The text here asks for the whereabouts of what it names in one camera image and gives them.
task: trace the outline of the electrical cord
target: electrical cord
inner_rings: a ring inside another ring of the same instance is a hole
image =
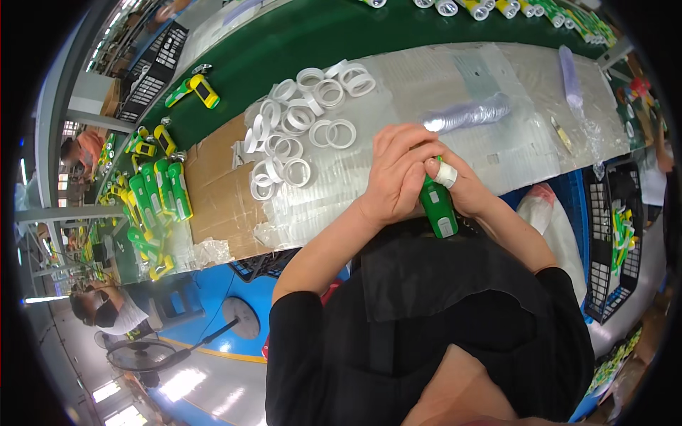
[[[232,279],[230,280],[230,284],[227,286],[227,291],[225,292],[225,295],[223,296],[222,300],[224,301],[225,298],[227,298],[227,294],[230,292],[230,288],[232,288],[232,283],[235,280],[235,273],[232,274]],[[216,316],[218,316],[218,312],[220,312],[220,308],[222,307],[222,302],[220,302],[220,305],[218,305],[218,308],[216,309],[216,312],[213,314],[213,318],[211,318],[211,322],[206,324],[206,327],[204,327],[204,330],[201,332],[199,335],[199,340],[196,341],[196,344],[199,344],[201,341],[201,338],[204,337],[204,333],[206,333],[206,330],[213,324],[213,320],[216,319]]]

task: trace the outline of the yellow floor line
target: yellow floor line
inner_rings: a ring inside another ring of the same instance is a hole
[[[172,339],[169,339],[167,337],[159,336],[159,340],[168,342],[170,344],[182,346],[183,348],[191,348],[192,347],[192,345],[188,345],[187,343],[182,343],[181,341],[172,340]],[[206,349],[206,348],[197,348],[196,350],[198,352],[203,352],[203,353],[208,354],[208,355],[220,356],[221,358],[236,359],[238,361],[248,361],[250,363],[267,364],[267,361],[262,356],[230,354],[227,352],[220,352],[218,350],[210,350],[210,349]]]

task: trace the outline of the right hand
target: right hand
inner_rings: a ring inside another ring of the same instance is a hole
[[[441,154],[443,162],[448,163],[457,170],[457,180],[449,189],[455,209],[466,217],[480,216],[483,211],[493,204],[497,197],[483,185],[466,161],[452,152],[442,142],[436,143],[443,145],[443,154]],[[433,179],[438,174],[441,165],[437,159],[430,158],[424,162],[424,167],[428,175]]]

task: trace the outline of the left hand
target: left hand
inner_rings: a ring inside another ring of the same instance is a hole
[[[426,175],[424,162],[445,150],[433,143],[437,140],[436,132],[414,123],[388,125],[376,134],[367,190],[357,199],[372,226],[398,222],[415,208]]]

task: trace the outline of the black crate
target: black crate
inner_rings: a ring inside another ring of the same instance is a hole
[[[289,263],[289,260],[299,250],[291,249],[284,250],[283,252],[261,254],[260,256],[229,263],[229,266],[245,283],[250,283],[263,275],[277,279]]]
[[[187,40],[188,30],[173,22],[159,35],[135,63],[131,74],[139,83],[131,89],[130,95],[119,108],[117,118],[135,123],[173,79],[182,48]]]
[[[620,272],[620,285],[608,294],[611,280],[613,250],[612,192],[615,177],[629,176],[634,192],[627,198],[620,198],[621,205],[632,210],[635,236],[639,240],[635,248],[627,253]],[[590,256],[585,313],[605,323],[627,300],[637,287],[642,249],[643,209],[637,164],[632,159],[618,161],[606,166],[606,175],[598,181],[592,168],[583,170],[583,183],[587,197],[587,216],[590,226]]]

